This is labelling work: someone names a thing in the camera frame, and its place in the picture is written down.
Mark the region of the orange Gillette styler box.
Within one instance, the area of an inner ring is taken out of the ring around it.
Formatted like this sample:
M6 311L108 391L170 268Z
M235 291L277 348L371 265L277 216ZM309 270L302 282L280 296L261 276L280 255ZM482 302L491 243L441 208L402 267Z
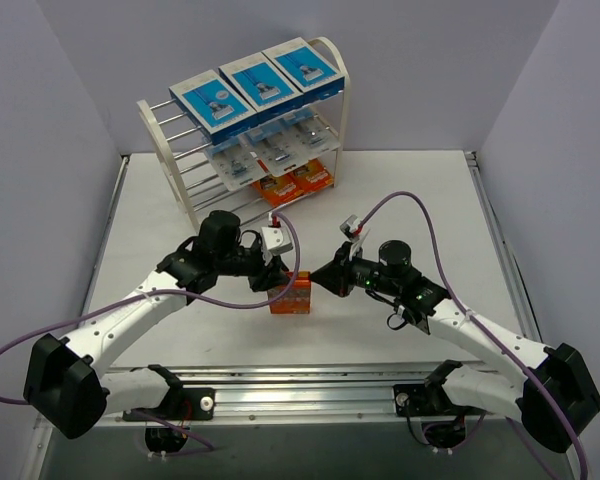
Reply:
M311 311L312 284L310 273L300 271L289 292L269 305L273 315L305 315Z

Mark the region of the orange Gillette Fusion5 box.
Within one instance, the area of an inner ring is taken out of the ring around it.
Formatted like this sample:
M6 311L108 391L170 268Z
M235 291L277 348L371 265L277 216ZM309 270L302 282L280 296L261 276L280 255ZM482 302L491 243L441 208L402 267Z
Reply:
M290 177L305 193L321 191L334 183L331 173L317 158L293 170Z
M274 177L267 175L251 184L272 207L278 207L304 195L305 191L290 174Z

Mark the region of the small blue cartridge pack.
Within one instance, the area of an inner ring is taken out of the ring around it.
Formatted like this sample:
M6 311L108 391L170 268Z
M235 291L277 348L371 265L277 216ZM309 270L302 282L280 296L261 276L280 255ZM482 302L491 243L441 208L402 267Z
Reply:
M240 143L224 150L208 148L205 156L229 192L241 190L267 176L252 152Z

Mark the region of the gillette razor blister pack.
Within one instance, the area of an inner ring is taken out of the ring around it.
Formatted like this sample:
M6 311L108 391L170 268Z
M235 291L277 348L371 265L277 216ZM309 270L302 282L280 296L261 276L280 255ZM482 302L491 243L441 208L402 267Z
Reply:
M290 129L254 128L244 134L249 147L270 175L280 177L306 165L312 158L310 150Z
M340 147L340 142L333 132L315 116L291 122L284 121L284 124L296 143L313 157Z

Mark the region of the blue Harry's box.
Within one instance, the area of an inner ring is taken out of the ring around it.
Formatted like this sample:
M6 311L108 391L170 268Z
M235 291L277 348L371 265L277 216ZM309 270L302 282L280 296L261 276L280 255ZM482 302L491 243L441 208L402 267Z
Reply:
M218 71L252 106L260 123L304 105L303 94L261 52L221 65Z
M171 98L200 127L213 145L258 124L257 112L214 70L169 87Z
M344 89L344 75L301 37L262 53L297 87L305 104L324 101Z

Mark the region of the Gillette razor blister pack front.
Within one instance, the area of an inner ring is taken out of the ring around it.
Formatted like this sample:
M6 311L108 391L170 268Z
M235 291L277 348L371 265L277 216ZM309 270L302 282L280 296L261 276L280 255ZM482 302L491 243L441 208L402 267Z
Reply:
M315 116L291 122L284 121L284 124L296 143L313 157L340 147L340 142L333 132Z

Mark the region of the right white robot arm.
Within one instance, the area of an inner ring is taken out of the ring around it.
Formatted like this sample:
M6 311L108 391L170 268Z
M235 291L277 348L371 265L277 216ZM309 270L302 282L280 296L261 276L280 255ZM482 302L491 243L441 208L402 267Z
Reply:
M423 390L425 403L435 412L472 407L508 417L556 453L566 452L600 412L599 391L577 349L526 339L458 306L448 289L412 265L411 249L403 241L383 243L377 261L363 258L346 241L310 279L339 297L362 288L374 299L388 301L404 323L489 367L483 373L448 360L436 368Z

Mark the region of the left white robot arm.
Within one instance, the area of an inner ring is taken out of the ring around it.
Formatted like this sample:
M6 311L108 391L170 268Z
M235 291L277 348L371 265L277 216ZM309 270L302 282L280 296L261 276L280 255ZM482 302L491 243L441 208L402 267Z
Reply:
M110 366L168 316L196 300L214 304L206 293L221 277L244 277L254 292L288 288L298 272L287 269L281 256L299 251L297 233L281 214L272 215L244 246L239 217L211 212L198 233L167 254L123 300L87 315L61 338L47 333L34 343L25 401L68 439L114 413L175 418L187 402L176 374L157 364L118 373Z

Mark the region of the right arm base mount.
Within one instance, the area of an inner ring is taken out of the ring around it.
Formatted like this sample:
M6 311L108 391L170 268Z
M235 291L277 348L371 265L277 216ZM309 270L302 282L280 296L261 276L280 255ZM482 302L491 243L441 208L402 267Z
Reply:
M394 384L395 413L404 418L415 442L434 453L451 455L465 444L481 425L485 412L475 407L452 405L444 397L431 395L423 383Z

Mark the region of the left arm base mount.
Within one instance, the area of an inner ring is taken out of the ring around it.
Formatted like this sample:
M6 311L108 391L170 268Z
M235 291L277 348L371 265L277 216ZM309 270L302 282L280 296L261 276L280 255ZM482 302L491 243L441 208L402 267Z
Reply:
M211 387L182 387L169 393L155 408L139 408L122 414L125 422L151 422L141 437L148 453L163 458L211 453L216 447L191 431L191 423L214 417L216 390Z

